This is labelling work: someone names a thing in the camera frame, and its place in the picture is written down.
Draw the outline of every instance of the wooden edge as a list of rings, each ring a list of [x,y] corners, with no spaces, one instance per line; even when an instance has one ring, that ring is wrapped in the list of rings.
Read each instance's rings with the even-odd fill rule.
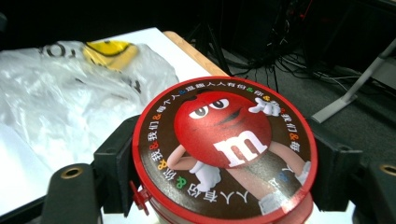
[[[173,31],[163,32],[172,42],[181,48],[187,55],[200,64],[210,75],[227,77],[228,75],[218,66],[207,59],[201,52],[195,49],[191,44],[185,41],[181,36]]]

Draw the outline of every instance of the red rim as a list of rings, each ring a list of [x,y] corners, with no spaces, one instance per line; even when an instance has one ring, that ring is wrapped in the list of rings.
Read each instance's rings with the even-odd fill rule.
[[[163,96],[165,96],[165,94],[168,93],[169,91],[174,90],[180,86],[186,85],[189,82],[193,82],[193,81],[197,81],[197,80],[208,80],[208,79],[237,79],[237,80],[246,82],[252,86],[256,86],[256,87],[265,89],[266,91],[275,95],[284,104],[286,104],[292,110],[292,112],[294,112],[294,114],[297,116],[297,118],[302,123],[304,130],[306,132],[306,137],[309,141],[309,146],[310,146],[311,169],[309,171],[308,177],[305,180],[304,184],[296,191],[296,193],[289,200],[289,203],[288,203],[289,207],[282,206],[281,208],[277,209],[276,211],[274,211],[268,215],[265,215],[263,217],[252,217],[252,218],[244,218],[244,219],[237,219],[237,220],[205,217],[205,216],[196,214],[186,208],[183,208],[183,207],[177,205],[176,203],[174,203],[173,201],[171,201],[161,191],[159,191],[159,189],[150,180],[150,177],[147,174],[147,171],[143,165],[143,162],[141,160],[141,157],[140,157],[139,151],[138,151],[140,130],[142,128],[142,123],[144,121],[144,117],[147,115],[147,113],[150,111],[150,109],[153,107],[153,105],[159,99],[161,99]],[[314,135],[312,134],[311,129],[310,129],[308,123],[306,122],[304,116],[297,110],[297,108],[292,103],[290,103],[286,98],[284,98],[277,92],[275,92],[267,87],[264,87],[261,84],[258,84],[256,82],[242,79],[239,77],[198,77],[198,78],[190,79],[190,80],[187,80],[184,82],[180,82],[180,83],[176,84],[175,86],[169,88],[168,90],[163,91],[161,94],[159,94],[157,97],[155,97],[155,99],[152,100],[148,104],[148,106],[142,112],[138,122],[136,123],[135,130],[134,130],[134,136],[133,136],[132,152],[133,152],[134,165],[135,165],[135,168],[139,174],[141,183],[148,190],[150,195],[153,198],[155,198],[155,200],[157,202],[159,202],[160,204],[165,206],[169,211],[174,213],[175,216],[182,217],[182,218],[187,219],[191,222],[196,222],[196,220],[199,220],[202,223],[246,223],[246,222],[270,223],[270,222],[279,220],[283,216],[286,216],[296,206],[298,206],[298,204],[309,193],[309,190],[311,189],[311,187],[314,183],[317,168],[318,168],[318,153],[317,153],[315,138],[314,138]]]

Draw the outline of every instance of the brass screw hole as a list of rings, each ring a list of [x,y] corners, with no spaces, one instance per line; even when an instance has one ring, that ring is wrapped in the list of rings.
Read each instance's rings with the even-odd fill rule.
[[[61,178],[63,178],[63,179],[71,179],[71,178],[74,178],[74,177],[79,176],[81,174],[82,174],[82,169],[80,167],[71,167],[71,168],[65,170],[61,174]]]
[[[388,175],[395,175],[396,176],[396,166],[393,165],[381,165],[381,170],[385,173],[387,173]]]

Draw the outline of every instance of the red lid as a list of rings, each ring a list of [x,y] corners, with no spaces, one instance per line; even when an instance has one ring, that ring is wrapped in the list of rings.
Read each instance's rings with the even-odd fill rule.
[[[158,203],[201,223],[280,220],[309,193],[318,166],[300,112],[236,77],[195,78],[157,96],[137,122],[133,156]]]

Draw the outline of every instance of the clear plastic bag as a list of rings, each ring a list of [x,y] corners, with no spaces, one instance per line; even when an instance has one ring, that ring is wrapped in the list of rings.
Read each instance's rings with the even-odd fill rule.
[[[175,69],[147,45],[121,71],[90,63],[84,43],[0,52],[0,122],[54,172],[93,152],[161,91]]]

